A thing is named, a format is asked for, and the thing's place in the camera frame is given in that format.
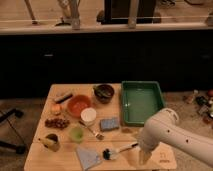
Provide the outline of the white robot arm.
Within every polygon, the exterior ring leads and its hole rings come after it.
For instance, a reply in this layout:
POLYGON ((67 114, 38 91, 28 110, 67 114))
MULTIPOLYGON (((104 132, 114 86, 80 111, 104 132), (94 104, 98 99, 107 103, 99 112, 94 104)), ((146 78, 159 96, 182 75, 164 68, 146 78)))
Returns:
POLYGON ((179 116, 173 109, 161 109, 145 121, 138 136, 139 147, 152 152, 162 142, 213 168, 213 139, 182 129, 178 122, 179 116))

